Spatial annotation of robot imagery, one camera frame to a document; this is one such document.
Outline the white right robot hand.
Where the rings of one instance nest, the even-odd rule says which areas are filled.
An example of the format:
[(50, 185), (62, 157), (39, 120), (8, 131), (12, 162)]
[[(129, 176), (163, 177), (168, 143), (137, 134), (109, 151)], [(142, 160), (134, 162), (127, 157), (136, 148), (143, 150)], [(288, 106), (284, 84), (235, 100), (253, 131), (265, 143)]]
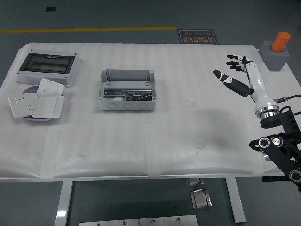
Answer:
[(241, 55), (227, 55), (230, 59), (226, 64), (230, 69), (246, 73), (249, 85), (227, 76), (219, 70), (213, 74), (228, 89), (247, 97), (250, 96), (255, 103), (254, 113), (257, 118), (264, 119), (279, 114), (278, 103), (269, 97), (261, 72), (254, 61)]

